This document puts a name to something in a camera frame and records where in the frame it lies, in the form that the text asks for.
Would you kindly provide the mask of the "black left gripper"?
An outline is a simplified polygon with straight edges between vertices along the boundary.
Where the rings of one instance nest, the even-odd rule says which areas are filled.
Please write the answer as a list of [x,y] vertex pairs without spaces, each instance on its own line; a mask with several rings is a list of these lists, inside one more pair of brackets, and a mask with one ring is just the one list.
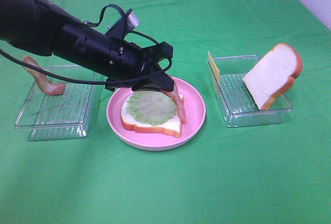
[[107,77],[110,79],[109,87],[131,87],[134,92],[174,90],[174,81],[166,73],[146,77],[148,72],[144,58],[147,61],[172,59],[173,47],[164,41],[140,48],[85,25],[66,24],[55,39],[52,52]]

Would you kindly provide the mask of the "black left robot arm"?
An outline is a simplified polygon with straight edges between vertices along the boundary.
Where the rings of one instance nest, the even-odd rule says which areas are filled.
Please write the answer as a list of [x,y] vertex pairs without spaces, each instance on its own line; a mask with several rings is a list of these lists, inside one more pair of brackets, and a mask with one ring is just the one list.
[[107,78],[108,90],[174,89],[173,79],[159,63],[171,60],[173,47],[154,42],[142,48],[125,37],[135,33],[138,19],[132,10],[114,5],[120,18],[106,33],[97,24],[80,21],[48,0],[1,0],[1,40],[40,56],[55,55]]

